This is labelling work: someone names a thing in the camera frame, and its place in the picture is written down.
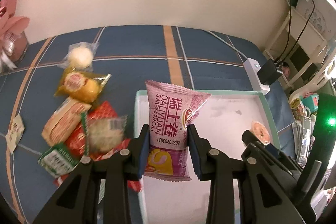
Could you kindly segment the green white snack packet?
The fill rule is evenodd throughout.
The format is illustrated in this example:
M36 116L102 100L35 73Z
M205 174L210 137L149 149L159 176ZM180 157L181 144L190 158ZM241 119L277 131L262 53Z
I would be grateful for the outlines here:
M64 143L53 145L38 159L38 164L54 178L69 174L78 163Z

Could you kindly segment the red patterned pastry packet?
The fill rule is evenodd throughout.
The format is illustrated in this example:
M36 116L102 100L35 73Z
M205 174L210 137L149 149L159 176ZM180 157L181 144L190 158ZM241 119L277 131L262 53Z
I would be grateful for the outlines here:
M104 101L87 114L86 129L79 122L64 144L78 160L85 154L86 144L92 160L108 159L129 145L130 139L125 137L126 123L127 116L118 116L110 103Z

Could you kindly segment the yellow pudding jelly cup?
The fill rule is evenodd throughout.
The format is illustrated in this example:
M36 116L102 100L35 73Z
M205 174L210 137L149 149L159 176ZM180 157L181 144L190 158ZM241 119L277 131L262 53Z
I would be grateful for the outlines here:
M261 143L263 143L263 145L270 144L270 134L266 127L260 122L253 121L251 123L251 132L255 135L257 139L259 139Z

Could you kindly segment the clear green-edged rice cracker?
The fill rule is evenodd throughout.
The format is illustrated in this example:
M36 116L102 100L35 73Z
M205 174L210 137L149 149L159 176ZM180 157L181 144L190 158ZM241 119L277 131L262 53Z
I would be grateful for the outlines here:
M84 155L107 153L116 148L124 139L127 116L88 119L81 113L81 124L85 136Z

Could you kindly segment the beige sandwich cracker packet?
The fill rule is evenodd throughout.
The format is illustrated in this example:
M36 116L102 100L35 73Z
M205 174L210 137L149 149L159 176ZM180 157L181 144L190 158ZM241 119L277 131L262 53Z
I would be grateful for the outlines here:
M52 147L66 141L81 120L81 113L92 105L68 97L45 124L42 137Z

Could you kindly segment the yellow soft bread packet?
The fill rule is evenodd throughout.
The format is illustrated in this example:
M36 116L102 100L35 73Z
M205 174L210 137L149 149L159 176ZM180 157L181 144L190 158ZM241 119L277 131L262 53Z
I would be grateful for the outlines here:
M67 95L81 102L93 103L110 77L110 73L101 75L69 67L64 70L54 96Z

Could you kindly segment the pink swiss roll packet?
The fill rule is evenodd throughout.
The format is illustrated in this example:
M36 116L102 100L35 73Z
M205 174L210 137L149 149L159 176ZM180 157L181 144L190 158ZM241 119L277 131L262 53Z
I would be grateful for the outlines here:
M145 85L150 129L145 175L172 182L190 181L187 126L211 94L153 80L146 80Z

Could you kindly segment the white round bun packet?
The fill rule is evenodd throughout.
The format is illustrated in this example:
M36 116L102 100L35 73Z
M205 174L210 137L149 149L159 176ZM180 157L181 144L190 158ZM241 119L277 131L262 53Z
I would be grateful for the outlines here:
M80 71L93 71L93 60L99 43L79 42L68 47L68 53L63 58L59 68L72 67Z

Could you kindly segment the teal toy box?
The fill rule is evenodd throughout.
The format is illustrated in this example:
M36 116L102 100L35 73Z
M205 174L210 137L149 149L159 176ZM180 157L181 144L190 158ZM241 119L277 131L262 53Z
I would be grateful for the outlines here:
M318 111L318 101L319 95L317 93L307 93L302 99L303 105L310 110L311 114Z

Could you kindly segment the teal shallow cardboard tray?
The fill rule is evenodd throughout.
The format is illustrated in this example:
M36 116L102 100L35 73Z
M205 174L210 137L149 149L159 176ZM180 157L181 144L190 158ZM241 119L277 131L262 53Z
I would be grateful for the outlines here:
M270 140L280 148L272 113L262 93L251 91L211 90L211 97L194 120L198 134L210 145L240 159L245 150L242 134L253 121L262 123ZM210 182L198 180L190 158L187 159L190 181L169 182L142 178L139 205L143 223L205 223L209 204Z

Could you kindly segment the small white floral sachet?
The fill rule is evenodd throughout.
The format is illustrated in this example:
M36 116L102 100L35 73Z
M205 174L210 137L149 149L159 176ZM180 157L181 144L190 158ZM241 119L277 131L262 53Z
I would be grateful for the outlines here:
M18 143L20 142L24 130L25 126L23 124L22 117L20 114L18 114L11 122L10 128L5 136L7 148L11 154L13 154Z

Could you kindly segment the black power adapter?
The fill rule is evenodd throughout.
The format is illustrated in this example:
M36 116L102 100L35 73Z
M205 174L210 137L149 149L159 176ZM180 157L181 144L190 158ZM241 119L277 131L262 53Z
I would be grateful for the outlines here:
M270 86L283 75L283 71L276 66L272 59L269 59L260 68L257 75L262 85Z

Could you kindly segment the white power strip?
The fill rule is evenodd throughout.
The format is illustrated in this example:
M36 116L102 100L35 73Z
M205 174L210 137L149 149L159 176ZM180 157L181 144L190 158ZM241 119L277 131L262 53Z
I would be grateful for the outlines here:
M243 65L250 80L253 91L260 92L263 95L269 93L270 87L268 85L261 84L257 75L258 71L261 69L258 61L248 58L246 61L244 61Z

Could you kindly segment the white wooden shelf unit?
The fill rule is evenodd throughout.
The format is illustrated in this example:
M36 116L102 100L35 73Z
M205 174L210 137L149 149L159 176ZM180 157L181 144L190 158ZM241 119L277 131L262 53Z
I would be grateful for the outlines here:
M316 92L335 78L335 7L327 0L298 0L264 55L276 59L280 52L280 36L289 35L283 55L291 68L291 76L281 78L284 89L292 90L289 100Z

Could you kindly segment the blue plaid tablecloth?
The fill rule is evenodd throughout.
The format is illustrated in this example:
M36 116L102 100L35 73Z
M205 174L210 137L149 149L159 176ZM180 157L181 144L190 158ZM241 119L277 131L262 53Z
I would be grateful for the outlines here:
M169 83L177 76L187 88L251 90L239 52L266 61L248 40L169 26L92 28L31 44L18 69L1 76L1 136L16 115L25 126L14 152L1 139L1 194L22 223L31 223L55 191L52 177L38 164L48 148L41 133L64 101L55 95L63 73L58 65L77 42L98 43L93 69L110 75L99 100L129 118L147 79Z

